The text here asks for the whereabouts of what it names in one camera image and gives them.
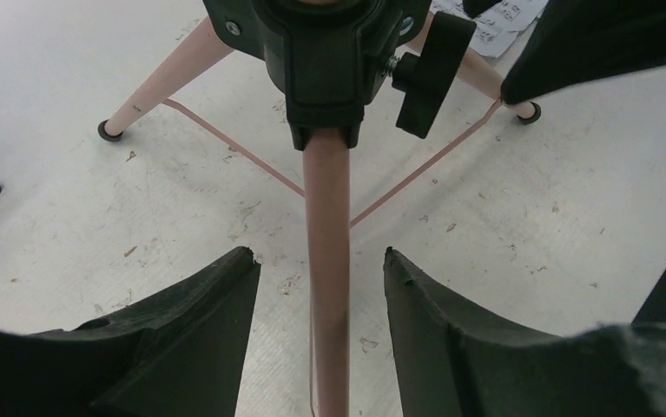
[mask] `floor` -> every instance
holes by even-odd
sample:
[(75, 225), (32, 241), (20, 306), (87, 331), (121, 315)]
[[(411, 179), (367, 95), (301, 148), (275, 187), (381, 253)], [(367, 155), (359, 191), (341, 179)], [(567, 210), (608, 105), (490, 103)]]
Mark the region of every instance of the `floor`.
[[(302, 199), (167, 107), (120, 143), (96, 133), (203, 16), (200, 1), (0, 0), (0, 328), (74, 328), (248, 245), (263, 267), (237, 415), (307, 416)], [(233, 54), (173, 98), (301, 185), (262, 63)], [(367, 109), (354, 214), (491, 104), (456, 83), (420, 141), (394, 127), (401, 100), (386, 87)], [(353, 415), (401, 415), (387, 246), (555, 334), (630, 321), (666, 268), (666, 69), (539, 102), (541, 122), (500, 109), (353, 229)]]

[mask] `paper sheet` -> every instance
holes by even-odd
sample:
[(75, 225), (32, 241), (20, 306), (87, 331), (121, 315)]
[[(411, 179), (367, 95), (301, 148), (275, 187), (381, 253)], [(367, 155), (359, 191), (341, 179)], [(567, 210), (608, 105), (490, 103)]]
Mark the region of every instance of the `paper sheet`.
[[(476, 33), (471, 48), (483, 56), (499, 57), (542, 13), (548, 0), (505, 0), (475, 19)], [(463, 0), (432, 0), (430, 10), (469, 18)]]

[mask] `metal screw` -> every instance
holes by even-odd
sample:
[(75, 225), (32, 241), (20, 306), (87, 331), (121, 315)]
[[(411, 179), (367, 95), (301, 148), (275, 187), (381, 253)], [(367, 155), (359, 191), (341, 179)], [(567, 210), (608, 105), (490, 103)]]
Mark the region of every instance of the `metal screw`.
[(397, 69), (397, 64), (399, 63), (399, 58), (396, 55), (389, 56), (389, 59), (386, 60), (384, 64), (384, 74), (386, 76), (392, 76), (394, 70)]
[(228, 21), (225, 23), (225, 29), (227, 29), (228, 32), (230, 32), (231, 35), (240, 35), (241, 34), (241, 27), (238, 26), (236, 22)]
[(399, 29), (399, 35), (400, 36), (406, 35), (407, 33), (409, 33), (410, 30), (412, 30), (412, 27), (414, 27), (414, 17), (411, 16), (405, 17)]

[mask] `tripod foot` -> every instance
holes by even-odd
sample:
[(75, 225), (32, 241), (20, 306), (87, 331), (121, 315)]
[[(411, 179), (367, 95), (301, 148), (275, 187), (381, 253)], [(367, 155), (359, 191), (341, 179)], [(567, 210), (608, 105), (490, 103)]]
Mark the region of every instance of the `tripod foot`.
[(122, 136), (123, 136), (123, 132), (121, 132), (121, 133), (119, 133), (119, 134), (117, 134), (117, 135), (115, 135), (115, 136), (110, 135), (108, 132), (105, 131), (105, 124), (106, 124), (107, 122), (108, 122), (108, 121), (106, 120), (106, 121), (100, 123), (100, 124), (97, 126), (97, 134), (100, 135), (100, 137), (101, 137), (102, 139), (105, 139), (105, 140), (108, 141), (108, 142), (119, 142), (119, 141), (121, 140)]
[(542, 115), (542, 108), (539, 107), (539, 104), (535, 102), (531, 102), (532, 106), (535, 107), (535, 114), (532, 115), (531, 117), (522, 117), (522, 116), (517, 116), (517, 119), (519, 120), (520, 123), (522, 123), (524, 126), (528, 124), (533, 124), (537, 120), (539, 120), (540, 116)]

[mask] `black clamp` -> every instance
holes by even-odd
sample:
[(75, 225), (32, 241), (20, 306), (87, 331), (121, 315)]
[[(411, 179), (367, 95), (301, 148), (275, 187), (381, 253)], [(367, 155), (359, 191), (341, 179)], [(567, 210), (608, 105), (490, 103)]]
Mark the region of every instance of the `black clamp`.
[(438, 114), (475, 23), (438, 13), (422, 55), (394, 51), (423, 28), (430, 0), (204, 0), (218, 37), (266, 62), (285, 93), (294, 147), (313, 129), (347, 129), (358, 144), (364, 108), (387, 76), (406, 93), (397, 127), (424, 138)]

